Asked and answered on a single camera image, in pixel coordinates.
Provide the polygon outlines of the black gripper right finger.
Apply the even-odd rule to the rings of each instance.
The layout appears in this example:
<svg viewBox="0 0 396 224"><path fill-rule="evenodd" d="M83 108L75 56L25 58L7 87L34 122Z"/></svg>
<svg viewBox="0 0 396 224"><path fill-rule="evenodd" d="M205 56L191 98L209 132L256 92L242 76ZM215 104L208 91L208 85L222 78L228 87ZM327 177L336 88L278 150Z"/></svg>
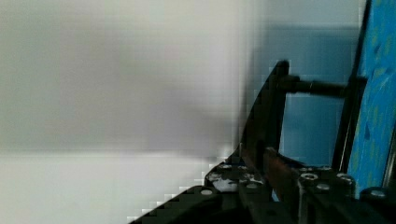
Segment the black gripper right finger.
<svg viewBox="0 0 396 224"><path fill-rule="evenodd" d="M298 224L395 224L395 193L327 166L305 166L268 147L264 176Z"/></svg>

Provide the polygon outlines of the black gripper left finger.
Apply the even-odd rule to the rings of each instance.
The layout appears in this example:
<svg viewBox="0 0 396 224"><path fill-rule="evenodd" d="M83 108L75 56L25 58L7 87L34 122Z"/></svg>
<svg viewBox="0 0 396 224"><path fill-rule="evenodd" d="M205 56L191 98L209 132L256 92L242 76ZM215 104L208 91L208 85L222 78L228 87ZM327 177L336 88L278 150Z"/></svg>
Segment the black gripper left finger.
<svg viewBox="0 0 396 224"><path fill-rule="evenodd" d="M129 224L297 224L299 162L272 147L239 147L205 176Z"/></svg>

